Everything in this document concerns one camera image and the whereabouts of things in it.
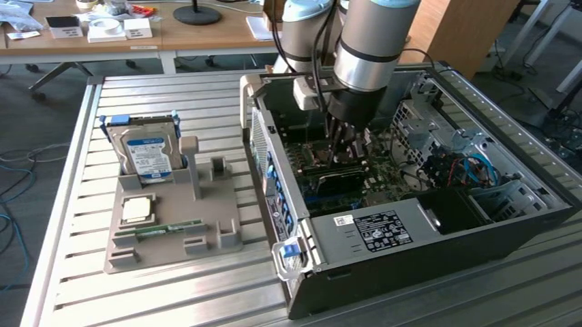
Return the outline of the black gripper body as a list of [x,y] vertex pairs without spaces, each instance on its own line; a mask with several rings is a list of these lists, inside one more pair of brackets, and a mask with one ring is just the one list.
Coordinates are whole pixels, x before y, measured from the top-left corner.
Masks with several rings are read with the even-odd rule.
[[327,112],[355,129],[364,129],[375,117],[383,89],[371,92],[342,89],[331,92]]

